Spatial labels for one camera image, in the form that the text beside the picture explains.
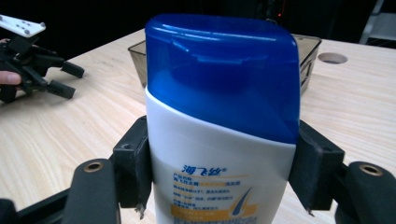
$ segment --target bottle label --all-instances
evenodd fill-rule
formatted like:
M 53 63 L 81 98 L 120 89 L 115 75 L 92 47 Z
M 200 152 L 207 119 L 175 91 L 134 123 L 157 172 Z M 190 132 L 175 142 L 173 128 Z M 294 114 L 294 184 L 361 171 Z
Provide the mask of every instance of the bottle label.
M 254 189 L 244 185 L 247 178 L 227 175 L 227 167 L 184 165 L 174 173 L 175 223 L 256 223 L 258 205 L 250 202 Z

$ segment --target round hole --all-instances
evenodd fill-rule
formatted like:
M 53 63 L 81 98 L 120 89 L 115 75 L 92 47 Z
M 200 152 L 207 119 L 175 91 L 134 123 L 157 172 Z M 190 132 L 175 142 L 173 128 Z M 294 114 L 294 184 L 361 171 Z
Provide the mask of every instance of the round hole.
M 321 53 L 318 58 L 324 63 L 339 64 L 347 62 L 347 57 L 338 53 Z
M 84 171 L 87 173 L 96 172 L 103 168 L 103 163 L 99 161 L 94 161 L 84 167 Z
M 380 169 L 373 165 L 369 164 L 362 164 L 359 166 L 361 170 L 366 173 L 367 175 L 376 175 L 376 176 L 381 176 L 383 173 Z
M 132 148 L 131 144 L 124 144 L 121 147 L 125 148 L 125 149 L 131 149 Z

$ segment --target dark background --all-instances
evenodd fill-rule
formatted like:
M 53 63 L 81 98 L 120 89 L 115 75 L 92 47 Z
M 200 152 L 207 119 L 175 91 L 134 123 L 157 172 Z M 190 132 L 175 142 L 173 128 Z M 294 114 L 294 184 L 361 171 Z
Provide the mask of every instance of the dark background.
M 160 13 L 274 22 L 293 34 L 358 43 L 376 0 L 0 0 L 0 14 L 44 22 L 37 44 L 70 59 L 144 28 Z M 393 0 L 384 10 L 396 11 Z M 0 29 L 0 38 L 13 34 Z

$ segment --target blue cap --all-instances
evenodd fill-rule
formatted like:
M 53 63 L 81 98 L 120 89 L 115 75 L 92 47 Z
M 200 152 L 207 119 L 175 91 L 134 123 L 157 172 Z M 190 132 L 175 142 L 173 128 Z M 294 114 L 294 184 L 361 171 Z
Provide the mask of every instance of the blue cap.
M 162 14 L 146 24 L 148 91 L 174 109 L 242 133 L 295 144 L 297 44 L 267 21 Z

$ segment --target wooden table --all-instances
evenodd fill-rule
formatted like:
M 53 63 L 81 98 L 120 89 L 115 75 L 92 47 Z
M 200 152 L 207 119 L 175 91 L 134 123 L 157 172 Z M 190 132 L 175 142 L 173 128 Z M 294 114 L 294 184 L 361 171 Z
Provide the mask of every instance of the wooden table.
M 128 47 L 138 31 L 70 62 L 83 79 L 51 68 L 47 80 L 76 88 L 70 100 L 35 92 L 0 103 L 0 198 L 18 210 L 70 186 L 84 161 L 108 158 L 136 119 L 146 114 L 144 90 Z M 323 40 L 322 52 L 348 60 L 317 60 L 302 99 L 301 119 L 346 152 L 345 163 L 369 161 L 396 175 L 396 50 Z M 332 211 L 309 216 L 288 186 L 274 223 L 334 223 Z M 145 218 L 121 210 L 122 223 L 155 223 L 151 196 Z

